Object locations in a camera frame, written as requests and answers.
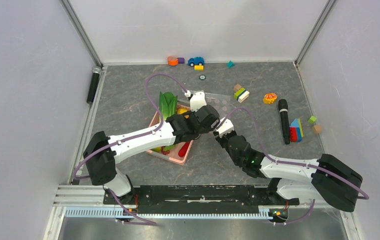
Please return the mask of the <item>green toy bok choy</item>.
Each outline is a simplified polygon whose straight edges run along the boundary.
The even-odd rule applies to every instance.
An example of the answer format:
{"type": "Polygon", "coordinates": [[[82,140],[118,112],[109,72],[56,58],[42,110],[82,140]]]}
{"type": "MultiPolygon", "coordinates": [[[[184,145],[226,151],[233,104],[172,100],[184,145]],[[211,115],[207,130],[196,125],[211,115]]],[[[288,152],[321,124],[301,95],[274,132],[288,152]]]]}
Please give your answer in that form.
{"type": "Polygon", "coordinates": [[[177,113],[178,96],[172,92],[160,92],[159,94],[159,110],[165,121],[168,117],[177,113]]]}

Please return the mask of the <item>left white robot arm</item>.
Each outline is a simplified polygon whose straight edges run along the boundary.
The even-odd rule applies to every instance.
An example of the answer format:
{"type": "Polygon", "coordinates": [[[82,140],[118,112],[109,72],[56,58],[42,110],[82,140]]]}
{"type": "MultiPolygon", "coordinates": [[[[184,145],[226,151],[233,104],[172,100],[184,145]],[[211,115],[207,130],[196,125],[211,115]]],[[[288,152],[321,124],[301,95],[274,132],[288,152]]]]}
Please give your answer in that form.
{"type": "Polygon", "coordinates": [[[134,200],[135,190],[117,164],[147,150],[193,141],[213,131],[219,123],[217,110],[205,105],[197,111],[174,114],[156,125],[123,135],[107,136],[99,131],[83,152],[91,184],[108,187],[118,200],[128,204],[134,200]]]}

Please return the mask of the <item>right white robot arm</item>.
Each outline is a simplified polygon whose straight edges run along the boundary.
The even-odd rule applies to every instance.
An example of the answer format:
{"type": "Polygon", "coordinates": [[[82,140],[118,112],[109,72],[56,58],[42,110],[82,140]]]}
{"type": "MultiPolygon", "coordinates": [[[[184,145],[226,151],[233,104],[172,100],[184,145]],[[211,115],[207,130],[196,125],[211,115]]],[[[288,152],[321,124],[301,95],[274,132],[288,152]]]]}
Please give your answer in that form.
{"type": "Polygon", "coordinates": [[[248,176],[271,180],[266,196],[273,204],[292,199],[324,200],[351,213],[361,198],[358,190],[363,177],[331,154],[305,160],[282,158],[253,149],[234,130],[227,134],[214,131],[213,135],[234,165],[248,176]]]}

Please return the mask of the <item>clear dotted zip top bag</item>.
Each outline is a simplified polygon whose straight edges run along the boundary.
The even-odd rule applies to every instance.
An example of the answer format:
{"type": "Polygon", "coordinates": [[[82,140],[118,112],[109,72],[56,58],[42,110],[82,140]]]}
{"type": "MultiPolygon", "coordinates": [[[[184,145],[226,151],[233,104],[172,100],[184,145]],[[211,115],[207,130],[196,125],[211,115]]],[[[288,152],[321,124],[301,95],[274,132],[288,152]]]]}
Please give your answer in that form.
{"type": "MultiPolygon", "coordinates": [[[[194,92],[199,92],[199,91],[188,90],[185,95],[190,100],[192,94],[194,92]]],[[[211,105],[214,109],[216,109],[216,111],[219,113],[221,118],[231,111],[232,106],[231,106],[231,98],[229,95],[214,94],[214,93],[208,93],[208,92],[204,92],[204,93],[205,93],[205,99],[206,99],[207,105],[211,105]]]]}

